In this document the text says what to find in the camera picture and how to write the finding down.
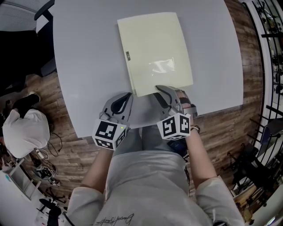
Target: forearm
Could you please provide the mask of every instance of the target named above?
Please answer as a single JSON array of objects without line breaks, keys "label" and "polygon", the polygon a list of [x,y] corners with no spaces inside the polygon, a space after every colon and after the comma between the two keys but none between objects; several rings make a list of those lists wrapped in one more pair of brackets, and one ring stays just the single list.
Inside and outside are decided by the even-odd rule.
[{"label": "forearm", "polygon": [[204,181],[212,177],[217,177],[217,174],[203,146],[203,142],[195,129],[186,138],[186,142],[190,158],[191,174],[197,188]]},{"label": "forearm", "polygon": [[85,175],[81,187],[93,188],[103,194],[113,151],[101,149]]}]

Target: wristwatch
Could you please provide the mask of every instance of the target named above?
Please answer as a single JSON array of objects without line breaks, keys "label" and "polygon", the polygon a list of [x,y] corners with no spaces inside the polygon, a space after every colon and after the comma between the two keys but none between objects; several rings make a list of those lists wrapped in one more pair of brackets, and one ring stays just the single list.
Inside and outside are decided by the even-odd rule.
[{"label": "wristwatch", "polygon": [[199,128],[198,125],[191,126],[191,131],[192,131],[193,129],[196,129],[196,130],[198,131],[198,133],[200,133],[200,128]]}]

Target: table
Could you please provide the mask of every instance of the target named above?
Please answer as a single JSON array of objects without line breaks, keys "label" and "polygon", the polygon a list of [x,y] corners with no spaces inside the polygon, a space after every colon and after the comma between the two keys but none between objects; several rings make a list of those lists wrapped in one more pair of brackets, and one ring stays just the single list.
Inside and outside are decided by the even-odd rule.
[{"label": "table", "polygon": [[[68,113],[78,137],[92,135],[105,102],[131,91],[117,20],[176,12],[194,84],[184,88],[198,113],[243,103],[237,34],[224,0],[56,0],[54,52]],[[134,97],[131,128],[159,121],[148,96]]]}]

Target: person's left arm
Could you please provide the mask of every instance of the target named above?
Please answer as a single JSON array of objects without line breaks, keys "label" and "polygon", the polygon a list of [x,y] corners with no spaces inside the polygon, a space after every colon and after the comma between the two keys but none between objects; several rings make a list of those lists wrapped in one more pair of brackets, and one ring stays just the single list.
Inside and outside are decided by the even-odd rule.
[{"label": "person's left arm", "polygon": [[80,187],[75,188],[67,216],[76,226],[92,226],[104,203],[103,192],[113,151],[102,148],[88,170]]}]

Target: gray shirt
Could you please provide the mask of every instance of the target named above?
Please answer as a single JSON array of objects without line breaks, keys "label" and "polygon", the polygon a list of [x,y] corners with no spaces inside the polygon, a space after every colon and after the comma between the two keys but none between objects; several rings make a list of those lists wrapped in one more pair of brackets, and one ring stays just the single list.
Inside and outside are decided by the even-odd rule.
[{"label": "gray shirt", "polygon": [[244,225],[219,178],[203,182],[196,189],[197,203],[192,201],[184,168],[183,158],[168,151],[117,155],[109,168],[106,203],[99,191],[78,187],[67,215],[75,226]]}]

